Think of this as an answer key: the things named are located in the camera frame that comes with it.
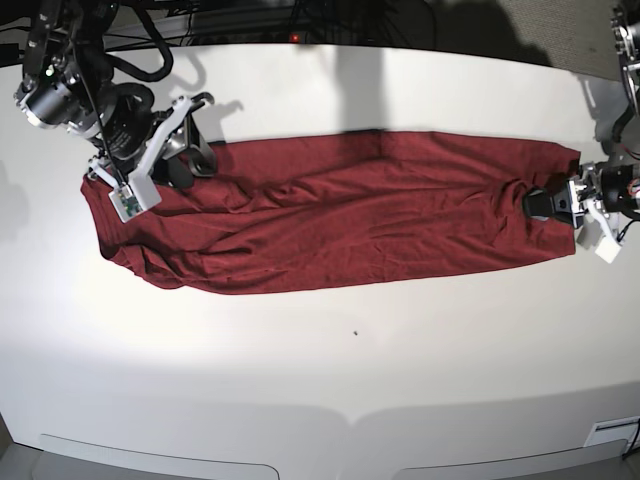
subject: white table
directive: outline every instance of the white table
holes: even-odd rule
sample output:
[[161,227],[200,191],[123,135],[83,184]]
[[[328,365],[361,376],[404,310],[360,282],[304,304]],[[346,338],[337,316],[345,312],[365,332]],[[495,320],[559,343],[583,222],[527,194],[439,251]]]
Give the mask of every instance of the white table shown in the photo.
[[[600,160],[596,119],[620,107],[617,83],[450,54],[174,53],[156,105],[210,91],[218,105],[197,114],[209,140],[386,127],[551,140]],[[126,57],[159,65],[153,51]],[[377,480],[578,448],[595,421],[640,411],[640,232],[613,266],[578,248],[455,278],[163,291],[101,258],[79,192],[93,147],[31,127],[13,105],[19,80],[0,71],[0,411],[16,442]]]

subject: table surface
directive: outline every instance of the table surface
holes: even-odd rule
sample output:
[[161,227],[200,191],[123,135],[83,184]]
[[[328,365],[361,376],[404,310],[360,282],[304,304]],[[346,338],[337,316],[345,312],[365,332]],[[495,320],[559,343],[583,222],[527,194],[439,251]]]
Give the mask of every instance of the table surface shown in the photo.
[[[623,105],[615,82],[452,54],[174,54],[156,107],[210,91],[217,105],[196,118],[212,141],[437,130],[556,141],[602,160],[596,133]],[[125,56],[159,65],[154,51]],[[373,480],[578,448],[593,422],[637,414],[639,232],[612,266],[578,247],[462,277],[163,291],[101,258],[79,192],[93,147],[31,127],[13,105],[19,80],[19,68],[0,70],[0,410],[16,442],[39,447],[46,434],[266,464],[283,480]]]

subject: red pants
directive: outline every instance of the red pants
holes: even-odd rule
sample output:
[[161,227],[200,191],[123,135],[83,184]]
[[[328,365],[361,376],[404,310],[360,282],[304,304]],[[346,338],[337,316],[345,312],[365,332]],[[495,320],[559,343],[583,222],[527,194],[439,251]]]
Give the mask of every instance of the red pants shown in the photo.
[[461,275],[575,252],[525,218],[534,185],[575,168],[556,144],[363,132],[214,146],[219,175],[122,224],[84,181],[102,255],[162,288],[269,293]]

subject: red cloth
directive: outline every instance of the red cloth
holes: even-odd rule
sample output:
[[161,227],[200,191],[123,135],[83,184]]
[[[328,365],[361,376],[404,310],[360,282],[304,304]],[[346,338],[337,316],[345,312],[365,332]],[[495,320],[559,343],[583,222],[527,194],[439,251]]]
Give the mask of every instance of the red cloth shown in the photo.
[[525,218],[533,184],[571,171],[556,144],[362,132],[214,146],[219,175],[122,224],[85,180],[102,255],[161,288],[285,292],[486,272],[575,252]]

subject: red garment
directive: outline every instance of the red garment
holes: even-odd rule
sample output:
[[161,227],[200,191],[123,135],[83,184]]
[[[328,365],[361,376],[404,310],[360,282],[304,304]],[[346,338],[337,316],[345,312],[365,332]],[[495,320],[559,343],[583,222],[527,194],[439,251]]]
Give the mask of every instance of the red garment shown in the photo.
[[85,180],[102,255],[161,288],[269,293],[519,267],[575,252],[525,218],[532,185],[579,154],[556,144],[362,132],[213,146],[219,175],[122,224]]

